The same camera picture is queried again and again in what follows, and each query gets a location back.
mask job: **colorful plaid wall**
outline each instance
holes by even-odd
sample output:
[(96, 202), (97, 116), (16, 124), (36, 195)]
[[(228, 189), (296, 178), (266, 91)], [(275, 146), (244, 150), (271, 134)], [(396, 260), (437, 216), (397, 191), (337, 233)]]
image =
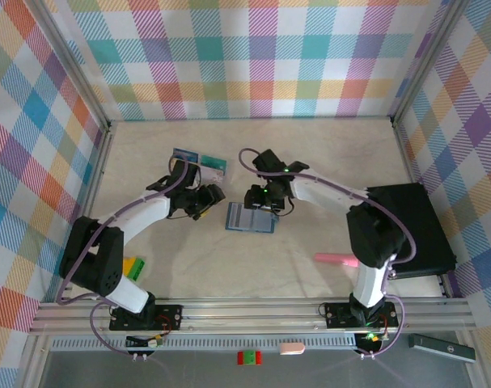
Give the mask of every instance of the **colorful plaid wall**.
[(46, 2), (114, 120), (385, 116), (425, 36), (420, 23), (438, 7), (432, 0)]
[(459, 267), (491, 361), (491, 0), (472, 0), (404, 118), (424, 183)]
[(407, 73), (405, 74), (404, 80), (400, 84), (400, 87), (398, 88), (398, 91), (396, 92), (396, 97), (394, 98), (394, 101), (392, 102), (391, 109), (389, 110), (389, 116), (394, 116), (394, 113), (398, 106), (400, 105), (400, 102), (402, 98), (404, 97), (405, 93), (407, 92), (409, 83), (412, 81), (414, 76), (416, 75), (417, 72), (417, 67), (421, 63), (421, 58), (423, 55), (429, 50), (430, 45), (434, 41), (434, 34), (438, 30), (438, 28), (441, 25), (442, 18), (445, 16), (448, 6), (452, 3), (452, 0), (442, 0), (441, 5), (439, 6), (438, 10), (436, 11), (436, 15), (434, 16), (432, 23), (430, 23), (429, 28), (426, 31), (425, 36), (423, 37), (423, 40), (421, 41), (419, 49), (416, 51), (416, 54), (414, 55), (413, 61), (411, 65), (407, 69)]
[(0, 1), (0, 387), (85, 195), (101, 132), (22, 0)]

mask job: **white tabletop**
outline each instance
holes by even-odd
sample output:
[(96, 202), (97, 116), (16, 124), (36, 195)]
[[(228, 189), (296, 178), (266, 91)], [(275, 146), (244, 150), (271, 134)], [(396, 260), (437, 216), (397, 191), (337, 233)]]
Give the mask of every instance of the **white tabletop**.
[[(238, 164), (243, 147), (271, 148), (287, 164), (300, 160), (353, 188), (408, 182), (385, 119), (125, 122), (117, 126), (92, 216), (120, 208), (167, 174), (174, 147), (226, 159), (226, 199), (199, 221), (159, 221), (127, 244), (125, 255), (144, 256), (138, 283), (156, 297), (345, 297), (352, 291), (355, 268), (313, 260), (317, 252), (351, 252), (344, 214), (296, 201), (274, 234), (225, 229), (228, 201), (243, 201), (260, 182)], [(441, 295), (436, 276), (394, 280), (389, 291)]]

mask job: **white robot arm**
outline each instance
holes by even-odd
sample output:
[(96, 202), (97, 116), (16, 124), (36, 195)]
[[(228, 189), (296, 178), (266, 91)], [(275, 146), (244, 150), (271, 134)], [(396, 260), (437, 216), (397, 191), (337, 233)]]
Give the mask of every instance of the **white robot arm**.
[(285, 198), (294, 198), (335, 213), (347, 213), (349, 240), (360, 262), (357, 283), (349, 296), (351, 315), (359, 326), (371, 322), (384, 305), (387, 271), (405, 242), (402, 229), (387, 214), (370, 205), (388, 205), (383, 188), (377, 192), (347, 188), (323, 179), (304, 163), (287, 166), (272, 150), (258, 154), (252, 164), (255, 171), (243, 165), (266, 179), (267, 184), (251, 186), (245, 195), (245, 208), (267, 208), (278, 213), (284, 209)]
[[(77, 219), (60, 264), (61, 277), (65, 279), (69, 275), (92, 236), (99, 233), (94, 243), (87, 247), (89, 251), (71, 281), (132, 314), (140, 315), (147, 308), (153, 309), (154, 296), (123, 276), (123, 248), (148, 226), (169, 218), (177, 209), (184, 210), (196, 221), (225, 198), (222, 190), (214, 184), (194, 188), (197, 172), (198, 166), (188, 164), (184, 167), (184, 162), (177, 161), (171, 175), (151, 184), (140, 197), (117, 212), (99, 220), (89, 217)], [(146, 321), (153, 317), (153, 314), (142, 314), (140, 318)]]
[[(306, 174), (320, 177), (312, 169), (304, 171)], [(347, 188), (339, 183), (335, 183), (338, 186)], [(294, 198), (297, 200), (305, 200), (312, 204), (318, 205), (323, 209), (329, 210), (334, 213), (345, 214), (353, 206), (359, 206), (362, 204), (361, 200), (357, 200), (333, 190), (330, 187), (317, 183), (314, 180), (295, 177), (290, 182), (290, 188), (294, 194)], [(354, 188), (347, 188), (351, 192), (356, 192), (359, 196), (367, 196), (367, 191), (356, 190)], [(387, 261), (381, 268), (368, 267), (364, 263), (358, 265), (358, 278), (357, 283), (353, 289), (353, 296), (365, 307), (373, 307), (383, 298), (383, 279), (386, 275), (387, 266), (391, 259), (394, 259), (396, 255), (387, 258)]]

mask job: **white eraser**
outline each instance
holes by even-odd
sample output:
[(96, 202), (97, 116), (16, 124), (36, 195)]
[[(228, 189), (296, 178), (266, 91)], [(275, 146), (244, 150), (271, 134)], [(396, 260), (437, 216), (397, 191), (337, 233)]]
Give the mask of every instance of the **white eraser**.
[(292, 342), (288, 344), (281, 344), (279, 353), (282, 356), (288, 356), (293, 354), (303, 354), (305, 346), (302, 342)]

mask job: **pink marker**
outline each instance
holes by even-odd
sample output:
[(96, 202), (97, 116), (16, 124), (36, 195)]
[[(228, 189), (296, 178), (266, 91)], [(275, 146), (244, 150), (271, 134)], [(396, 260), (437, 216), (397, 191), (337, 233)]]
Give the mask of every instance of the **pink marker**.
[(348, 267), (358, 267), (358, 259), (353, 254), (341, 253), (315, 253), (315, 261), (330, 264), (342, 264)]

